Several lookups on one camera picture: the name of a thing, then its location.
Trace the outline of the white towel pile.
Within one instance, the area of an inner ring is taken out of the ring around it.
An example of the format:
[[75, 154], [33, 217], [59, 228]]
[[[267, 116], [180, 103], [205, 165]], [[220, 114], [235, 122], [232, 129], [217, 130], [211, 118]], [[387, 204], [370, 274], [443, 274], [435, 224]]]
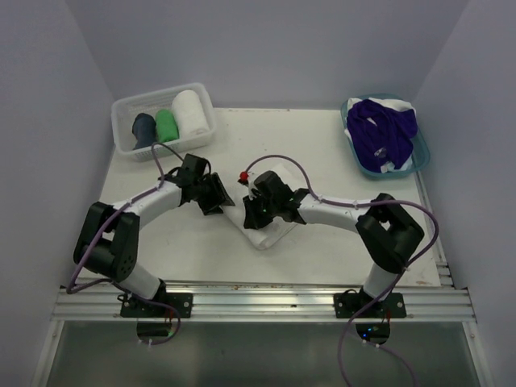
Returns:
[[[287, 167], [285, 162], [274, 165], [271, 170], [274, 171], [291, 190], [302, 187], [301, 180], [293, 175], [293, 169]], [[296, 223], [287, 223], [282, 218], [275, 218], [269, 225], [260, 230], [245, 229], [243, 226], [245, 218], [243, 197], [248, 194], [248, 188], [239, 183], [234, 183], [227, 188], [227, 192], [235, 205], [223, 207], [225, 216], [243, 233], [250, 241], [251, 245], [257, 250], [265, 250], [272, 247], [297, 226]]]

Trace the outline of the dark blue towel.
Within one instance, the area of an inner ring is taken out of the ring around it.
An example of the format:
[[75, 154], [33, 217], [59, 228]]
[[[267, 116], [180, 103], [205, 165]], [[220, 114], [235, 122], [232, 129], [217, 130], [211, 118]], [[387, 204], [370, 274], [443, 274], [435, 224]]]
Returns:
[[156, 121], [149, 114], [138, 114], [132, 124], [131, 131], [136, 138], [134, 150], [150, 147], [156, 142]]

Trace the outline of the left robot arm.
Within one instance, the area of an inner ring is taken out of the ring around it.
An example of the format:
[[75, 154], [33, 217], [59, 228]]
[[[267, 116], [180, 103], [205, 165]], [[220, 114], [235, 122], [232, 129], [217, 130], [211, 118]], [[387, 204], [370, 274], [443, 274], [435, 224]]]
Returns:
[[221, 214], [235, 203], [210, 162], [187, 154], [180, 166], [161, 173], [150, 189], [114, 204], [95, 202], [88, 209], [73, 252], [77, 265], [67, 293], [89, 287], [77, 285], [82, 269], [102, 275], [101, 281], [139, 298], [139, 307], [152, 317], [165, 312], [168, 298], [164, 282], [138, 263], [139, 233], [150, 222], [170, 210], [195, 202], [207, 216]]

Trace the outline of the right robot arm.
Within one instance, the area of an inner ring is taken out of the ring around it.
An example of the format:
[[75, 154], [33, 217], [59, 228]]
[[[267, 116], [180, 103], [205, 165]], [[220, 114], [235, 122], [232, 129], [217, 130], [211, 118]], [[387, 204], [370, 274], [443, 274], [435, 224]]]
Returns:
[[272, 170], [252, 177], [242, 172], [239, 183], [248, 188], [243, 198], [243, 227], [261, 230], [280, 218], [287, 223], [317, 224], [357, 233], [373, 265], [363, 284], [359, 306], [377, 316], [388, 306], [392, 284], [422, 242], [419, 224], [387, 193], [347, 207], [336, 200], [315, 198], [308, 189], [291, 189]]

